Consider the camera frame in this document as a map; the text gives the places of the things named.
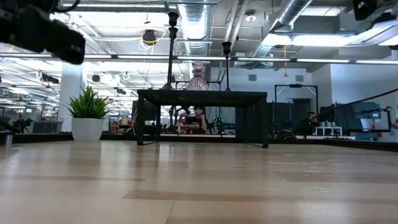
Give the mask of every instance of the black table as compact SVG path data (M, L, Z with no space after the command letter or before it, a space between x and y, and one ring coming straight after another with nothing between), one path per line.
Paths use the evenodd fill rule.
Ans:
M138 119L137 144L144 145L144 119L139 119L145 113L144 101L147 100L157 107L156 113L156 140L160 141L160 107L165 105L178 106L221 106L246 108L243 119L248 119L248 108L259 106L263 114L266 112L267 93L248 91L191 91L191 90L138 90ZM266 116L261 119L262 147L268 147L268 123ZM246 142L248 126L244 125L244 140Z

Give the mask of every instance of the wooden floor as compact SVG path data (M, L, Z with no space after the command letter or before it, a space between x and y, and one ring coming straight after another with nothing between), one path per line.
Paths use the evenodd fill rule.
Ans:
M398 223L398 154L101 141L0 153L0 223Z

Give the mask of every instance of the potted plant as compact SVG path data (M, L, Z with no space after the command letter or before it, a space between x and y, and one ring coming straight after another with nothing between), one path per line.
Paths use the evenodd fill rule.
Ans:
M72 115L72 135L75 141L98 141L103 128L103 118L109 113L108 98L99 98L92 87L82 88L78 98L71 98L67 106Z

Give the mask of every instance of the pink vase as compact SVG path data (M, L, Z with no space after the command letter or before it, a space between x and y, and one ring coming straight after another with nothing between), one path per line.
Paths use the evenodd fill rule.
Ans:
M193 77L188 84L187 90L209 90L209 86L203 72L205 71L205 64L203 62L193 62Z

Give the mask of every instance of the man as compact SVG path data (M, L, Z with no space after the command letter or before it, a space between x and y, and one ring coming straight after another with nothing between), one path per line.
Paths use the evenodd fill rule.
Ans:
M202 133L207 133L208 121L206 120L206 116L203 114L203 107L194 106L193 111L195 113L195 116L192 117L188 117L186 113L181 114L180 122L187 125L191 125L192 123L198 123Z
M295 133L302 134L302 135L312 135L314 128L318 127L317 123L317 114L314 112L308 113L308 118L305 118L298 124Z

